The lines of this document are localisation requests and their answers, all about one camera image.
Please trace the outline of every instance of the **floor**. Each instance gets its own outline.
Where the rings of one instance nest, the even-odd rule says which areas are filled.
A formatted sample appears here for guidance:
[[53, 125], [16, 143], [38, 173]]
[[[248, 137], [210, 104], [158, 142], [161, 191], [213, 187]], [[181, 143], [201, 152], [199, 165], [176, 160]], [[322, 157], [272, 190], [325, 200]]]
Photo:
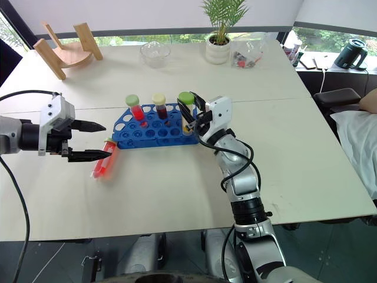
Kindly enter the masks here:
[[[298, 267], [324, 283], [377, 282], [377, 227], [360, 220], [347, 224], [303, 223], [296, 231], [275, 226], [288, 265]], [[167, 234], [168, 260], [163, 269], [205, 274], [200, 232]], [[66, 243], [35, 283], [79, 283], [86, 255], [100, 250], [104, 266], [97, 279], [123, 273], [127, 251], [137, 236], [93, 239]], [[62, 243], [31, 242], [19, 283], [30, 283]], [[0, 242], [0, 282], [11, 282], [22, 242]]]

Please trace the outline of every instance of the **green plant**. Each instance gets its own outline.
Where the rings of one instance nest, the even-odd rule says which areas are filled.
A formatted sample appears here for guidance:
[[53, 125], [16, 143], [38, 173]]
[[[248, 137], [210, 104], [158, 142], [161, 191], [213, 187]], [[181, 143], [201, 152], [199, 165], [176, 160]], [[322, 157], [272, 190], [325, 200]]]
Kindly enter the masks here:
[[216, 28], [213, 44], [224, 45], [229, 29], [233, 27], [247, 12], [245, 0], [203, 0], [204, 13]]

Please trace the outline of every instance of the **blue test tube rack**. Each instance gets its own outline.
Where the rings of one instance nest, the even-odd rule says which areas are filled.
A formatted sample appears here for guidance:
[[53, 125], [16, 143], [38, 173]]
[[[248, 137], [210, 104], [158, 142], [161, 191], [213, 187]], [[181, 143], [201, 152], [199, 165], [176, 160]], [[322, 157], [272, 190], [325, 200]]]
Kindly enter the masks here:
[[120, 149], [197, 144], [194, 134], [182, 133], [182, 115], [178, 103], [167, 103], [167, 119], [160, 119], [154, 104], [143, 104], [145, 119], [137, 121], [128, 108], [115, 122], [113, 140]]

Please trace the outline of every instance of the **dark red liquid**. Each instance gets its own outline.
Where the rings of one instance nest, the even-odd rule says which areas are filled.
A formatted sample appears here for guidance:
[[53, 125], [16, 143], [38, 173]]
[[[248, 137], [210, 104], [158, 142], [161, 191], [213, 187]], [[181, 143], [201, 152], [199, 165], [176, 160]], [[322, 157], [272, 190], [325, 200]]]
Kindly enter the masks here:
[[143, 109], [141, 109], [140, 105], [132, 107], [131, 112], [136, 120], [141, 121], [144, 119], [144, 112]]
[[167, 111], [166, 108], [163, 109], [156, 109], [157, 110], [157, 115], [160, 119], [167, 119]]

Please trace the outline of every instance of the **green test tube cap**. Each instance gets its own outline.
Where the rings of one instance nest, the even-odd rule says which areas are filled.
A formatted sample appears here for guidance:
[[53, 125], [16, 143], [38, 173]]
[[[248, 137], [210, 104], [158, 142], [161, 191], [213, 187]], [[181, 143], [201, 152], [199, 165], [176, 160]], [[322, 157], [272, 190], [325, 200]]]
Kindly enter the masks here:
[[139, 104], [139, 98], [135, 94], [130, 94], [125, 98], [125, 103], [129, 106], [135, 106]]
[[179, 94], [179, 100], [182, 101], [186, 105], [194, 104], [194, 94], [189, 91], [184, 91]]

